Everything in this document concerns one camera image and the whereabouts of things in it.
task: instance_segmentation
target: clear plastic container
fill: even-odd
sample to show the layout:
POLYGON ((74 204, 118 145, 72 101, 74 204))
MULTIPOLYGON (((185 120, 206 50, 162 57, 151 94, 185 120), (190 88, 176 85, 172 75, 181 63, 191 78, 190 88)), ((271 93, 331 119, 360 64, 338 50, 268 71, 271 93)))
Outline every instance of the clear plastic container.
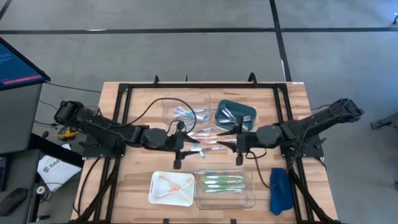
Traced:
POLYGON ((226 209, 226 208, 252 208, 256 204, 254 195, 254 182, 251 172, 245 172, 244 169, 231 170, 206 170, 200 169, 196 173, 196 198, 200 209, 226 209), (205 184, 205 181, 216 180, 238 180, 237 177, 223 177, 219 179, 208 178, 208 176, 240 176, 241 183, 214 184, 222 185, 220 188, 210 187, 212 184, 205 184))
MULTIPOLYGON (((197 116, 197 124, 195 130, 203 129, 207 127, 210 120, 213 117, 211 112, 211 98, 208 93, 200 93, 197 95, 186 95, 186 96, 167 96, 177 98, 188 103, 195 111, 197 116)), ((195 118, 190 110, 184 103, 177 100, 162 100, 163 105, 163 122, 170 125, 175 120, 183 121, 189 131, 194 122, 195 118)), ((172 124, 172 129, 175 130, 177 122, 172 124)))

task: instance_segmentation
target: wooden tabletop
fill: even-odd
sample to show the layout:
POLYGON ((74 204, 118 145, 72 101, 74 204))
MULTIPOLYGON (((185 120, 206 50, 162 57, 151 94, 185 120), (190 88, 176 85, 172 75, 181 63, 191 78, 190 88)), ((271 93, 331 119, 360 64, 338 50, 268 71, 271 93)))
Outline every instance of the wooden tabletop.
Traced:
MULTIPOLYGON (((118 82, 106 82, 103 86, 99 107, 103 114, 112 118, 118 82)), ((290 104, 294 119, 302 119, 311 114, 305 87, 302 83, 287 83, 289 90, 290 104)), ((209 93, 211 96, 211 109, 215 112, 218 103, 223 100, 231 100, 245 105, 252 106, 257 111, 254 130, 259 126, 278 122, 275 108, 274 94, 267 88, 140 88, 133 89, 129 116, 127 121, 138 117, 148 105, 157 98, 165 96, 186 96, 200 93, 209 93)), ((119 122, 121 122, 124 103, 122 103, 119 122)), ((287 119, 285 106, 282 103, 284 119, 287 119)), ((162 103, 158 102, 141 118, 136 124, 146 124, 152 128, 164 128, 168 126, 162 122, 162 103)), ((261 155, 264 149, 253 149, 257 155, 261 155)), ((262 176, 266 182, 269 181, 271 168, 286 168, 285 160, 280 155, 280 149, 268 149, 267 156, 259 159, 262 176)), ((270 190, 265 188, 259 179, 256 165, 253 160, 244 160, 241 167, 235 166, 236 154, 231 150, 209 152, 206 158, 202 159, 198 154, 188 156, 182 161, 182 168, 178 172, 195 172, 199 169, 237 169, 243 168, 252 172, 256 196, 256 204, 247 209, 228 210, 200 210, 196 201, 190 207, 179 207, 172 205, 154 205, 148 201, 150 180, 153 172, 157 170, 173 170, 173 153, 148 151, 145 149, 127 147, 126 155, 121 160, 118 186, 113 207, 113 223, 162 223, 164 218, 169 218, 170 223, 230 223, 231 219, 237 219, 238 223, 295 223, 294 210, 282 212, 275 216, 269 211, 270 190)), ((88 159, 85 162, 81 180, 83 180, 95 159, 88 159)), ((331 216, 337 219, 333 198, 326 176, 325 168, 315 159, 303 158, 308 188, 319 206, 331 216)), ((86 183, 81 207, 84 210, 98 192, 98 185, 103 168, 101 159, 86 183)), ((303 219, 306 219, 304 202, 299 193, 299 200, 303 219)), ((108 202, 108 194, 105 195, 101 209, 101 218, 105 217, 108 202)))

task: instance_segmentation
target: monitor screen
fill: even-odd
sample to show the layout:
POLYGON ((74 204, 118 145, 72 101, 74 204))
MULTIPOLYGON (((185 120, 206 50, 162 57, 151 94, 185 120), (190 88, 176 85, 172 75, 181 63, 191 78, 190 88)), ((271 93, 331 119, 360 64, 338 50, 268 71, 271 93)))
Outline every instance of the monitor screen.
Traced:
POLYGON ((4 40, 0 42, 0 90, 43 83, 48 76, 4 40))

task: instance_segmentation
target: blue cloth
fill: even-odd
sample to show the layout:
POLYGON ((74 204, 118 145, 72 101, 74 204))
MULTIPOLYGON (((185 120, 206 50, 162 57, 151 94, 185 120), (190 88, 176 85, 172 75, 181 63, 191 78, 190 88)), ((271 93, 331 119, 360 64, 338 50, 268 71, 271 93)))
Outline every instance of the blue cloth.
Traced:
POLYGON ((271 188, 270 212, 279 215, 284 210, 293 208, 292 189, 285 169, 272 168, 269 186, 271 188))

